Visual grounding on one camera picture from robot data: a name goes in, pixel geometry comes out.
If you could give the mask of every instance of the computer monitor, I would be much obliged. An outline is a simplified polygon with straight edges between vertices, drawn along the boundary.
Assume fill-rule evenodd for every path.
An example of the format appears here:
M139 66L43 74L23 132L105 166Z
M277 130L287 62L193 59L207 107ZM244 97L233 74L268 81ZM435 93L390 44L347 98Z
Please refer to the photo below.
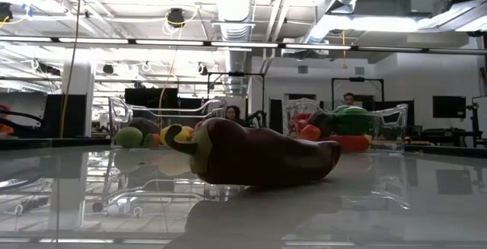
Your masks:
M454 96L433 96L434 118L459 118L466 115L466 98Z
M162 88L126 88L125 102L147 108L159 108ZM161 102L162 108L178 108L177 88L166 88Z

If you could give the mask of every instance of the person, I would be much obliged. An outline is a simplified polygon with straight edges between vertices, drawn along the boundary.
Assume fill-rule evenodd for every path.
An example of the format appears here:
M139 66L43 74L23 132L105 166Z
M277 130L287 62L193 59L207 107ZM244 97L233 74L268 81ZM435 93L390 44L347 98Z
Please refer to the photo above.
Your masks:
M347 93L343 95L343 100L346 105L354 105L355 96L352 93Z
M245 126L245 121L240 118L240 108L235 105L227 107L225 119L234 121L235 123Z

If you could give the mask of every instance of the yellow cable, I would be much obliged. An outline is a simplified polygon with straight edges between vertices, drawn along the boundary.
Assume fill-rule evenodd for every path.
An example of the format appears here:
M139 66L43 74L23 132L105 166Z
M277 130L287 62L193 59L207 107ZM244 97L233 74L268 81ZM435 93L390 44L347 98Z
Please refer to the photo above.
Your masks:
M345 45L345 31L342 31L342 43L343 45ZM347 60L347 52L345 50L343 50L343 68L344 69L347 69L347 65L345 64Z
M78 0L78 10L76 14L76 30L75 30L75 43L73 45L73 55L71 57L71 67L69 68L68 84L66 85L66 92L62 94L62 112L61 112L61 124L60 124L60 136L61 139L64 136L64 123L66 117L66 109L68 108L69 87L71 85L71 78L73 76L73 67L75 65L76 46L78 45L79 35L79 12L81 9L81 0Z
M181 35L182 34L183 34L183 25L181 24L180 35L178 36L178 40L181 40ZM159 109L162 108L162 99L164 97L164 92L166 91L167 83L169 82L170 74L173 71L174 63L176 62L176 54L177 54L177 46L176 46L176 50L174 51L174 59L173 59L173 62L171 63L170 68L169 68L169 72L167 73L166 82L164 83L164 86L162 87L161 96L159 97Z
M29 17L29 9L26 9L25 11L25 15L18 21L12 21L12 22L7 22L8 19L10 18L9 16L5 17L5 19L3 19L3 21L0 23L0 28L2 28L4 25L12 25L12 24L18 24L22 21L25 21L25 19L27 19Z

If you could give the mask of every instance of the desk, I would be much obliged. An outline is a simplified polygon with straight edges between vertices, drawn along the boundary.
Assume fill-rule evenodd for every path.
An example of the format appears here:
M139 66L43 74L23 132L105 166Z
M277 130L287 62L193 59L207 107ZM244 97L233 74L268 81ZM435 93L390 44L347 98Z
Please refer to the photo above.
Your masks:
M431 131L424 131L422 133L422 139L428 140L435 145L437 145L438 143L453 143L456 147L460 147L460 139L465 139L465 137L467 136L471 136L473 139L476 138L476 134L474 132L455 129L436 129Z

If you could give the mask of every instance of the man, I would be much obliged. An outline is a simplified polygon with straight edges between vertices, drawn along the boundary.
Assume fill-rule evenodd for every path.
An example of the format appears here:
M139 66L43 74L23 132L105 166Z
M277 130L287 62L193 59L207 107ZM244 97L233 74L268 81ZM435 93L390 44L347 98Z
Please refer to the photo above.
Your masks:
M346 105L354 105L355 96L352 93L347 93L343 95L343 100Z

